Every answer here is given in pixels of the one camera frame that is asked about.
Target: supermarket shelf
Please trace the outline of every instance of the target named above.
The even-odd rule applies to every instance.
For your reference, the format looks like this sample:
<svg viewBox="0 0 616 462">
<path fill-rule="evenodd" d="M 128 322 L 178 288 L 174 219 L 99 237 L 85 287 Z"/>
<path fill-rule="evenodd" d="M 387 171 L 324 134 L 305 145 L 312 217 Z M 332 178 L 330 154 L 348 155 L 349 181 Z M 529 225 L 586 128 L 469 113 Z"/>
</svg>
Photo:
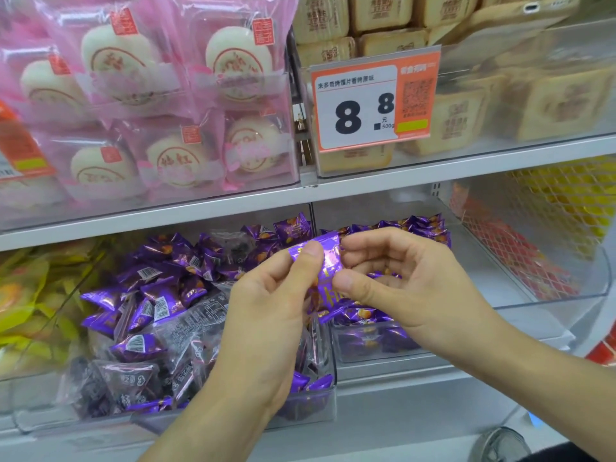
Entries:
<svg viewBox="0 0 616 462">
<path fill-rule="evenodd" d="M 0 251 L 553 164 L 614 149 L 616 133 L 335 178 L 318 178 L 308 167 L 293 186 L 11 230 L 0 235 Z"/>
</svg>

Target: barcode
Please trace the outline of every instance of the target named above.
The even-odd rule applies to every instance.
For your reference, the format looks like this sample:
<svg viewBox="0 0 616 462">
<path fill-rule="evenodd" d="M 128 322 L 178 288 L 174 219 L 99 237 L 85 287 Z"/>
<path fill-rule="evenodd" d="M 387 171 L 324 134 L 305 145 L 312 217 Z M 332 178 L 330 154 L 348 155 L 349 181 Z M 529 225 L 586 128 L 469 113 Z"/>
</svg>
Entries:
<svg viewBox="0 0 616 462">
<path fill-rule="evenodd" d="M 143 310 L 141 310 L 141 314 L 143 316 L 154 316 L 154 305 L 148 301 L 143 305 Z"/>
<path fill-rule="evenodd" d="M 13 169 L 0 169 L 0 178 L 19 177 L 19 174 Z"/>
<path fill-rule="evenodd" d="M 154 305 L 154 321 L 160 321 L 169 317 L 169 306 L 165 297 L 159 297 Z"/>
<path fill-rule="evenodd" d="M 199 258 L 197 258 L 197 256 L 193 256 L 192 259 L 190 260 L 189 264 L 192 267 L 195 267 L 195 268 L 198 269 L 198 268 L 201 267 L 201 260 Z"/>
<path fill-rule="evenodd" d="M 156 277 L 161 272 L 153 267 L 144 267 L 137 271 L 137 273 L 141 276 L 143 280 L 150 280 Z"/>
<path fill-rule="evenodd" d="M 140 354 L 144 354 L 145 340 L 143 338 L 143 335 L 139 334 L 138 336 L 133 336 L 128 339 L 128 342 L 126 343 L 126 349 L 128 352 L 137 352 Z"/>
<path fill-rule="evenodd" d="M 421 81 L 411 81 L 404 84 L 402 96 L 404 118 L 427 115 L 433 82 L 433 79 L 422 79 Z"/>
</svg>

